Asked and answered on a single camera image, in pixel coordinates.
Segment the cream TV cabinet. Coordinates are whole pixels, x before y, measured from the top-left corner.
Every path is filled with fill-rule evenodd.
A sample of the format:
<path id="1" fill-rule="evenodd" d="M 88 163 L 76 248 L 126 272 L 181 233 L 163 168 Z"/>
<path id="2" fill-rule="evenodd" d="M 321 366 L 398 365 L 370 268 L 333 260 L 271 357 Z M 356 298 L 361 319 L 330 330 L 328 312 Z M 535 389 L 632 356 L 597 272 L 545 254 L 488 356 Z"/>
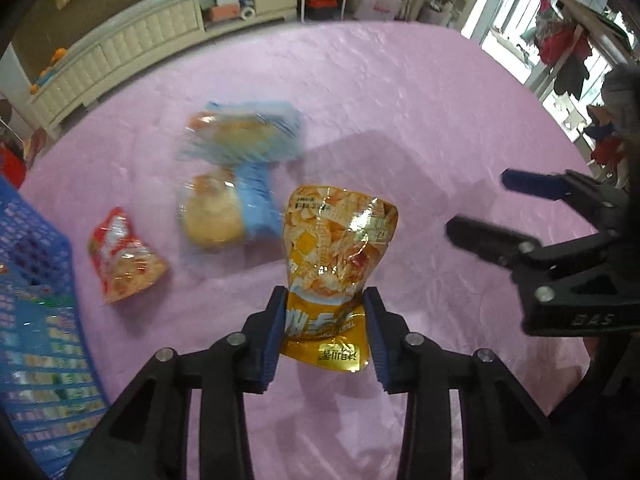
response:
<path id="1" fill-rule="evenodd" d="M 78 107 L 183 50 L 242 29 L 297 16 L 297 0 L 240 0 L 240 14 L 213 21 L 207 0 L 142 0 L 76 41 L 28 106 L 52 138 Z"/>

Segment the pink quilted tablecloth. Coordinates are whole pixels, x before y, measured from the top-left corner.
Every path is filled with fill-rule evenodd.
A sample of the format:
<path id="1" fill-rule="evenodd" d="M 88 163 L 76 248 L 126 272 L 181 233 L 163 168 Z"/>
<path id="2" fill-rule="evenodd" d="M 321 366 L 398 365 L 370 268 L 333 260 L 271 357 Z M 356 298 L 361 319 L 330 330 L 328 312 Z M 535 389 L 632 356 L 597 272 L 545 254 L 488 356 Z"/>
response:
<path id="1" fill-rule="evenodd" d="M 413 330 L 461 353 L 494 350 L 547 411 L 580 381 L 582 342 L 525 336 L 509 275 L 444 233 L 456 214 L 549 244 L 589 233 L 567 206 L 501 185 L 508 168 L 586 170 L 536 96 L 449 29 L 285 24 L 206 44 L 130 81 L 80 113 L 22 186 L 72 243 L 82 325 L 110 399 L 156 350 L 209 347 L 286 280 L 278 240 L 199 252 L 177 214 L 183 183 L 207 170 L 181 153 L 189 118 L 209 102 L 258 101 L 289 102 L 304 118 L 303 155 L 271 173 L 279 204 L 299 185 L 325 184 L 396 205 L 395 237 L 370 282 Z M 107 304 L 88 243 L 115 207 L 169 270 Z"/>

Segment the clear blue bread bag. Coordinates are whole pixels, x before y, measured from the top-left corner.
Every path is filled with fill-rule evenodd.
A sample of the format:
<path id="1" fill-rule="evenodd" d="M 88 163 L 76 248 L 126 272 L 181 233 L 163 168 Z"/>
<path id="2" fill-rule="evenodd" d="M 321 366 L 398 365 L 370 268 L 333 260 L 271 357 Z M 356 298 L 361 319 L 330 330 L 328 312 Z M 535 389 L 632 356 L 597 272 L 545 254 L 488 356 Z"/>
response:
<path id="1" fill-rule="evenodd" d="M 287 102 L 210 102 L 186 124 L 181 153 L 217 166 L 274 164 L 296 159 L 303 144 L 303 115 Z"/>

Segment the small red snack packet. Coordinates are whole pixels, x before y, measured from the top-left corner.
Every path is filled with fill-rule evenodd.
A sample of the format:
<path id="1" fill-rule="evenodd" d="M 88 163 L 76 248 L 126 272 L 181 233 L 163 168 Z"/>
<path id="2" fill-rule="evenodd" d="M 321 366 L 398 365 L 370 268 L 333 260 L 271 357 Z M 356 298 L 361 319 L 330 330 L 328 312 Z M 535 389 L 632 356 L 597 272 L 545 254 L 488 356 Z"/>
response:
<path id="1" fill-rule="evenodd" d="M 144 292 L 169 270 L 166 260 L 137 237 L 122 207 L 113 208 L 93 231 L 88 253 L 107 304 Z"/>

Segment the oranges on cabinet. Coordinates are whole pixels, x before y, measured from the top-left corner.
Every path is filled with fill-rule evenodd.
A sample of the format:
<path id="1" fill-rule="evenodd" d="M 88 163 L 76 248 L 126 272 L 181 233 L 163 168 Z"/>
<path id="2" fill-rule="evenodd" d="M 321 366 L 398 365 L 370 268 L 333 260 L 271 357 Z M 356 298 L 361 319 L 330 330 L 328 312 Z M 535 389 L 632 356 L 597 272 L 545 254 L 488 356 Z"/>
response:
<path id="1" fill-rule="evenodd" d="M 30 86 L 29 93 L 32 96 L 55 74 L 56 66 L 60 64 L 66 53 L 67 50 L 65 48 L 58 48 L 54 51 L 49 65 L 39 74 L 36 82 Z"/>

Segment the blue plastic basket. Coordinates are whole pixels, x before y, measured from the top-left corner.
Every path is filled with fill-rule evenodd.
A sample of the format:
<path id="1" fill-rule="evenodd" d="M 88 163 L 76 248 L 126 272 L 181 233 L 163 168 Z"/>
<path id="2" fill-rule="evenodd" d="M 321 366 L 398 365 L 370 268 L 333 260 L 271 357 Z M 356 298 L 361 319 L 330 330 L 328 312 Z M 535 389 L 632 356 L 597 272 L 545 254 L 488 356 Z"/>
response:
<path id="1" fill-rule="evenodd" d="M 1 408 L 50 479 L 108 409 L 80 322 L 72 246 L 1 183 Z"/>

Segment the pink shopping bag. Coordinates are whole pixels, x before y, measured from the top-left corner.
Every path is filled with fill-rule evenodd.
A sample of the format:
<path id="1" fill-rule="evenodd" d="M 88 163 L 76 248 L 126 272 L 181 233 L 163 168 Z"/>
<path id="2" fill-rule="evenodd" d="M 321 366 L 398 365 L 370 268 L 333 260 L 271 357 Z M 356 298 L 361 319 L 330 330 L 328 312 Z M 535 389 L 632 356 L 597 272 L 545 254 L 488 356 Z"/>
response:
<path id="1" fill-rule="evenodd" d="M 357 21 L 395 21 L 402 8 L 402 0 L 361 0 L 355 12 Z"/>

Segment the red bag on floor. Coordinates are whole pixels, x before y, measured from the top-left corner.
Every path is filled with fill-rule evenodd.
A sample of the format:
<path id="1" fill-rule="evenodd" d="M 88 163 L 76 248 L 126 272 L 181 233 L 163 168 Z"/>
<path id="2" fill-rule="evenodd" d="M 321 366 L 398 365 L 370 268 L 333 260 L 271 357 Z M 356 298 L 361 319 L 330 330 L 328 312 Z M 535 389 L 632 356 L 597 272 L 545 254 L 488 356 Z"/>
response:
<path id="1" fill-rule="evenodd" d="M 20 188 L 26 178 L 26 166 L 11 150 L 2 146 L 0 148 L 0 170 L 14 188 Z"/>

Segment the orange yellow snack pouch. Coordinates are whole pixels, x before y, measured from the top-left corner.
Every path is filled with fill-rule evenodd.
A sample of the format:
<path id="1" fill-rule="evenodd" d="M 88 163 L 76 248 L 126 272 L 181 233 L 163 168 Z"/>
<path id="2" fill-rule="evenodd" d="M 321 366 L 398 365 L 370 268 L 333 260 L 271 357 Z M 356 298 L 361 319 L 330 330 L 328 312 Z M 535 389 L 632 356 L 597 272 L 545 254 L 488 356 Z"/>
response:
<path id="1" fill-rule="evenodd" d="M 362 291 L 393 239 L 395 205 L 367 194 L 303 185 L 285 209 L 288 302 L 281 353 L 332 372 L 369 364 Z"/>

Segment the wooden clothes rack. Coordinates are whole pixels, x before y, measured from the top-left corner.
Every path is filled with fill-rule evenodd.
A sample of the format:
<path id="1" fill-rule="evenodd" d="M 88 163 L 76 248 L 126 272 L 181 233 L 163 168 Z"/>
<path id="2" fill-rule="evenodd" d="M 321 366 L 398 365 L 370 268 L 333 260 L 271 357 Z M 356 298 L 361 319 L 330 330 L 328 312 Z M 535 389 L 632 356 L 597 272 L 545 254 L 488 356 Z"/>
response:
<path id="1" fill-rule="evenodd" d="M 537 39 L 541 46 L 540 63 L 534 68 L 526 87 L 543 101 L 553 81 L 563 67 L 575 57 L 576 47 L 589 44 L 609 66 L 636 65 L 637 55 L 626 47 L 626 32 L 616 32 L 615 24 L 578 0 L 544 0 L 546 12 L 552 18 L 544 24 L 544 36 Z"/>

